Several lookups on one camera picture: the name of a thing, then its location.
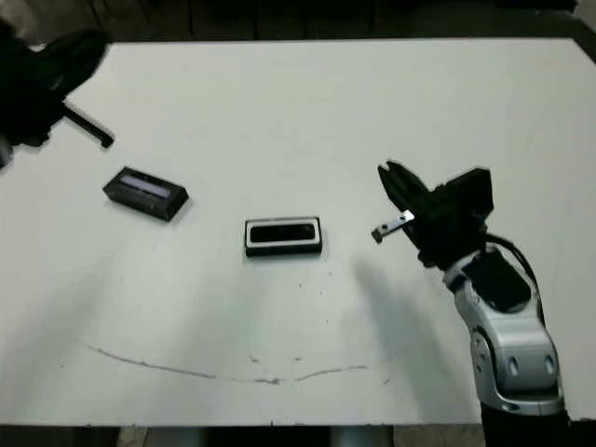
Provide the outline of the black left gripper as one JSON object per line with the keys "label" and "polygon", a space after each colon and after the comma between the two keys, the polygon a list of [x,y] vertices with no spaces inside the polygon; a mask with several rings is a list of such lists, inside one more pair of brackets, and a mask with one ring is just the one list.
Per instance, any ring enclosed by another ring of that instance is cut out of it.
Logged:
{"label": "black left gripper", "polygon": [[64,118],[108,148],[114,137],[66,104],[97,71],[110,35],[81,30],[29,47],[13,32],[1,33],[1,137],[8,145],[43,144]]}

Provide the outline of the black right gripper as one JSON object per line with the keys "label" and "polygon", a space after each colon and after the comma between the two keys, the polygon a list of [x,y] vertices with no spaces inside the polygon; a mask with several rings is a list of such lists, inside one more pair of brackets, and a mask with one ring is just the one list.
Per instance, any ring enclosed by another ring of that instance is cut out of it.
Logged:
{"label": "black right gripper", "polygon": [[414,172],[395,161],[387,161],[377,170],[400,216],[372,230],[375,242],[401,230],[427,268],[447,268],[481,249],[486,214],[476,210],[462,191],[447,185],[429,191]]}

